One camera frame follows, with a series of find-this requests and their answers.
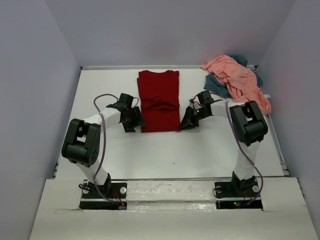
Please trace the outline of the red t shirt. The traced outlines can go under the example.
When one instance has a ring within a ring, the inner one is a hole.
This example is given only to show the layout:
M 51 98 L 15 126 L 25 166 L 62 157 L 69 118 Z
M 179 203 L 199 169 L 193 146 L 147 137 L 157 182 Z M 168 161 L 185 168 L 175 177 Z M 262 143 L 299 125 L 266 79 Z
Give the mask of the red t shirt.
M 179 77 L 180 72 L 174 70 L 138 73 L 137 86 L 145 123 L 142 133 L 180 131 Z

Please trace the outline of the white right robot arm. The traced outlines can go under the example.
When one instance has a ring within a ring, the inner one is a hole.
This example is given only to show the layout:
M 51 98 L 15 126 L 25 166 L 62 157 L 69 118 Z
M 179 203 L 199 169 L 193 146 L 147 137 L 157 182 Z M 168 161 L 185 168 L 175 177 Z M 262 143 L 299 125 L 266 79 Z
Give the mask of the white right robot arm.
M 229 104 L 226 97 L 215 100 L 213 93 L 205 90 L 192 97 L 185 110 L 180 130 L 199 127 L 199 122 L 211 116 L 221 116 L 228 120 L 238 146 L 238 154 L 231 181 L 215 183 L 213 195 L 223 198 L 257 198 L 263 188 L 256 176 L 262 176 L 256 167 L 257 150 L 268 133 L 268 125 L 256 101 L 243 104 Z

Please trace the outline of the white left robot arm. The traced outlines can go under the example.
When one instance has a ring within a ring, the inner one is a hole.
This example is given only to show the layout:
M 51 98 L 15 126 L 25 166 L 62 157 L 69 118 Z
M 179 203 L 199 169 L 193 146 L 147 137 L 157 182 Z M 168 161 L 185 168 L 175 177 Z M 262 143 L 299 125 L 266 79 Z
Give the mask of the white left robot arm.
M 140 108 L 133 105 L 136 98 L 126 93 L 116 97 L 104 93 L 93 99 L 97 114 L 70 121 L 61 155 L 76 165 L 87 177 L 81 188 L 111 201 L 107 196 L 112 189 L 110 174 L 103 168 L 107 147 L 107 129 L 121 124 L 125 133 L 134 133 L 135 128 L 144 127 Z

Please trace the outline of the teal blue t shirt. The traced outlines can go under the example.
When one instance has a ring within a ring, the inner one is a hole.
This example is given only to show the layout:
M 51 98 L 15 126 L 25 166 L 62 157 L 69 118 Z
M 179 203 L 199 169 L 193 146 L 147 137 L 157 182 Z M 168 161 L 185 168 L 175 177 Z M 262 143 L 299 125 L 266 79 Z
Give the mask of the teal blue t shirt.
M 242 55 L 227 55 L 227 56 L 233 58 L 234 60 L 236 60 L 237 63 L 239 63 L 240 65 L 247 68 L 248 60 L 244 56 L 242 56 Z M 262 78 L 259 76 L 259 74 L 257 73 L 256 70 L 251 70 L 251 71 L 253 71 L 253 73 L 255 74 L 255 76 L 257 78 L 258 87 L 261 88 L 263 86 Z M 218 94 L 218 95 L 223 96 L 225 98 L 232 98 L 227 87 L 222 85 L 220 82 L 218 82 L 218 80 L 216 79 L 214 74 L 212 74 L 210 72 L 205 77 L 204 89 L 209 90 L 210 92 Z

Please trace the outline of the pink t shirt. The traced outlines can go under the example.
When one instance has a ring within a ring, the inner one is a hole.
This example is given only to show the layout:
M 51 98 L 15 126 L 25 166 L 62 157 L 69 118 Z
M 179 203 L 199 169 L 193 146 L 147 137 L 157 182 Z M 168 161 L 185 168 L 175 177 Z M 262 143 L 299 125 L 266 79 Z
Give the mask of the pink t shirt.
M 258 87 L 254 72 L 237 63 L 235 59 L 219 55 L 201 68 L 212 73 L 219 83 L 227 87 L 234 102 L 255 101 L 263 115 L 272 112 L 269 100 Z

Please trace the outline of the aluminium front table rail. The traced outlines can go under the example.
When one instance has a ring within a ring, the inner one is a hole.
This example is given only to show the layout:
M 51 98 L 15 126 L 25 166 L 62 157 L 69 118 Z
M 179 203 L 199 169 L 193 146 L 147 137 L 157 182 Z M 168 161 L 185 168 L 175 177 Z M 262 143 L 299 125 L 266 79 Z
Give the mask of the aluminium front table rail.
M 231 181 L 232 177 L 112 178 L 112 181 Z

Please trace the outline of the aluminium table rail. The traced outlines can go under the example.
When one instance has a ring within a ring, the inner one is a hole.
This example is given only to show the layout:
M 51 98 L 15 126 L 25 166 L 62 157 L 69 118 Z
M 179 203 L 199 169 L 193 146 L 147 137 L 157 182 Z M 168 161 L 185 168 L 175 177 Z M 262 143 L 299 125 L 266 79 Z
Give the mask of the aluminium table rail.
M 112 181 L 231 181 L 232 177 L 112 178 Z
M 278 158 L 279 158 L 279 162 L 280 162 L 283 174 L 285 177 L 290 177 L 291 175 L 290 175 L 289 169 L 287 167 L 287 163 L 285 161 L 283 151 L 281 149 L 281 145 L 280 145 L 280 142 L 279 142 L 279 139 L 277 136 L 277 132 L 276 132 L 276 129 L 275 129 L 275 126 L 274 126 L 274 123 L 273 123 L 273 120 L 272 120 L 272 117 L 270 114 L 268 114 L 266 116 L 266 121 L 267 121 L 267 124 L 269 127 L 270 134 L 273 139 L 273 143 L 274 143 L 274 146 L 275 146 Z
M 118 66 L 81 66 L 81 70 L 148 70 L 148 69 L 201 69 L 201 65 L 118 65 Z

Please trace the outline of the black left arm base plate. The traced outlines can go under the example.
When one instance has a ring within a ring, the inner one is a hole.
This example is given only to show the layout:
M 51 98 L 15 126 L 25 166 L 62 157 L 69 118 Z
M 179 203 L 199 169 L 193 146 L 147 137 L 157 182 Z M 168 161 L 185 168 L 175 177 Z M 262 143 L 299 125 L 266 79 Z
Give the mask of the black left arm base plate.
M 101 186 L 97 191 L 95 185 L 86 180 L 78 187 L 81 189 L 79 208 L 82 210 L 127 210 L 128 183 L 125 181 L 112 181 L 108 193 Z

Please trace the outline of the aluminium back table rail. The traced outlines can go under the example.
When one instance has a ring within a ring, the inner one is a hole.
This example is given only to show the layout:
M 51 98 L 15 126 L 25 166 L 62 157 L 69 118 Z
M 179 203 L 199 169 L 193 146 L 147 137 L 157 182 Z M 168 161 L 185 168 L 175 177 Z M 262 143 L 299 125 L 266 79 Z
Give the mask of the aluminium back table rail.
M 81 70 L 148 70 L 148 69 L 201 69 L 201 65 L 118 65 L 118 66 L 81 66 Z

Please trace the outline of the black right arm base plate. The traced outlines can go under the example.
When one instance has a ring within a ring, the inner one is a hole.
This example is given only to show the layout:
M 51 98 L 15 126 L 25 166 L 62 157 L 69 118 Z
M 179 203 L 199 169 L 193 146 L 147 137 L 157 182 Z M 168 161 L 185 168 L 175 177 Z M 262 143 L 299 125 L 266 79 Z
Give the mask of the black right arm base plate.
M 258 195 L 259 190 L 257 182 L 253 186 L 245 187 L 244 190 L 236 192 L 230 181 L 218 181 L 214 183 L 212 194 L 215 197 L 217 210 L 262 210 L 263 204 Z

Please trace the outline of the aluminium right table rail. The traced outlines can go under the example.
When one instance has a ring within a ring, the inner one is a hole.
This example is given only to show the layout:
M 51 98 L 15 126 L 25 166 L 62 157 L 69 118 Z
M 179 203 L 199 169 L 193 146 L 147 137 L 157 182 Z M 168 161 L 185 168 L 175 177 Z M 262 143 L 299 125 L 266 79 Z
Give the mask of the aluminium right table rail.
M 273 123 L 273 120 L 272 120 L 272 117 L 270 114 L 268 114 L 266 116 L 266 121 L 267 121 L 267 124 L 269 127 L 270 134 L 273 139 L 273 143 L 274 143 L 274 146 L 275 146 L 278 158 L 279 158 L 279 162 L 280 162 L 283 174 L 285 177 L 290 177 L 291 175 L 290 175 L 289 169 L 287 167 L 287 163 L 285 161 L 283 151 L 281 149 L 281 145 L 280 145 L 280 142 L 279 142 L 279 139 L 277 136 L 277 132 L 276 132 L 276 129 L 275 129 L 275 126 L 274 126 L 274 123 Z

